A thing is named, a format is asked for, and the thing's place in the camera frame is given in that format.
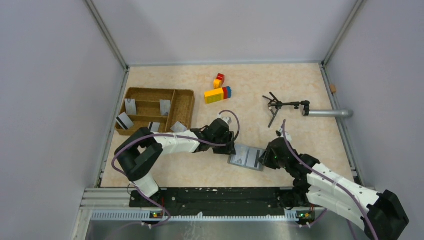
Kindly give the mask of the grey card holder wallet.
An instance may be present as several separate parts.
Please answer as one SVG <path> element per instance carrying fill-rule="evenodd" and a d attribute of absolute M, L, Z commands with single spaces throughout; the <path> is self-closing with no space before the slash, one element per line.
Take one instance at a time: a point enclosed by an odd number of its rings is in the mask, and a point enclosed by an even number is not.
<path fill-rule="evenodd" d="M 258 161 L 265 152 L 264 149 L 235 144 L 235 151 L 236 154 L 228 158 L 228 164 L 259 172 L 264 170 L 264 166 Z"/>

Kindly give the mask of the striped card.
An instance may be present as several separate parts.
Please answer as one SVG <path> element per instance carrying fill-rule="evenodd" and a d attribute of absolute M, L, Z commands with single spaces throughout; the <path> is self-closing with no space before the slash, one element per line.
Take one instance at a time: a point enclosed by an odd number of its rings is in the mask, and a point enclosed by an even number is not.
<path fill-rule="evenodd" d="M 250 169 L 262 171 L 263 166 L 259 162 L 259 158 L 263 155 L 264 150 L 261 148 L 250 148 L 248 151 L 246 166 Z"/>

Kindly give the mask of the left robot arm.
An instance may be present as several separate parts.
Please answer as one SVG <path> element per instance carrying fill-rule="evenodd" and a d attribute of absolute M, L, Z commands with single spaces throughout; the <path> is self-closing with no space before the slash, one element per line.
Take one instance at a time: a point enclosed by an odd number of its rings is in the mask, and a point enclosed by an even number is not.
<path fill-rule="evenodd" d="M 141 192 L 141 200 L 149 207 L 160 202 L 159 186 L 150 171 L 161 156 L 175 153 L 234 155 L 237 135 L 230 130 L 232 119 L 219 116 L 210 125 L 177 133 L 158 133 L 141 127 L 115 150 L 114 158 L 123 174 Z"/>

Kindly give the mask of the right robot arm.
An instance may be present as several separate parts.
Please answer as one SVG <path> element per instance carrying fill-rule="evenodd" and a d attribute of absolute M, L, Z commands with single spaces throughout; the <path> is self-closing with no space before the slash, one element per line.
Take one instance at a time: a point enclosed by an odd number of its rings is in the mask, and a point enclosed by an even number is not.
<path fill-rule="evenodd" d="M 317 158 L 297 153 L 283 137 L 269 142 L 257 160 L 293 177 L 297 205 L 321 206 L 355 224 L 371 240 L 397 240 L 410 223 L 395 193 L 378 192 L 348 180 Z"/>

